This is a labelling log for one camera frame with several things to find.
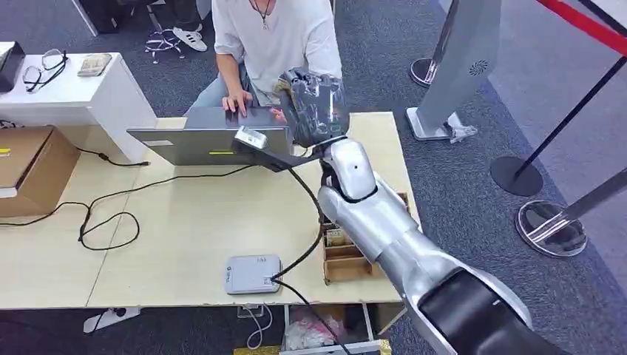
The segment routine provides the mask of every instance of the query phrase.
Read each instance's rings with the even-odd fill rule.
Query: cardboard box
[[[53,126],[0,129],[0,217],[50,213],[79,156]]]

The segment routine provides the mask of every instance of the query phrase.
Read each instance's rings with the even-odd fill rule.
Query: label sticker
[[[144,144],[146,144],[147,146],[174,146],[174,143],[172,143],[171,141],[144,141]]]

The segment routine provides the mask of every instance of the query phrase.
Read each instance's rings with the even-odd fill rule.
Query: white t-shirt
[[[294,67],[342,77],[328,0],[277,0],[265,18],[267,30],[249,0],[212,0],[211,11],[216,53],[244,60],[262,106],[278,104],[274,85]]]

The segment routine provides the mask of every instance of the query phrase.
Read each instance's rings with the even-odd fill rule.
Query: chair
[[[150,21],[152,21],[153,26],[155,26],[155,31],[148,35],[148,40],[146,41],[146,53],[152,53],[153,64],[159,64],[159,60],[157,59],[158,52],[164,52],[172,49],[178,52],[178,58],[184,59],[185,55],[178,47],[180,39],[174,35],[171,28],[163,29],[161,23],[159,23],[159,20],[157,19],[157,16],[152,11],[151,5],[154,2],[154,0],[150,0],[149,3],[146,4]]]

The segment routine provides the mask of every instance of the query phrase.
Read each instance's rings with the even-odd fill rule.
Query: hand
[[[288,121],[285,119],[285,115],[283,114],[283,111],[281,109],[275,109],[274,107],[272,107],[270,109],[270,113],[274,116],[274,119],[277,121],[282,121],[282,122]]]
[[[225,111],[231,110],[231,112],[235,112],[236,108],[239,107],[242,116],[246,117],[246,101],[252,101],[252,99],[253,95],[243,89],[229,92],[228,96],[222,98],[222,108]]]

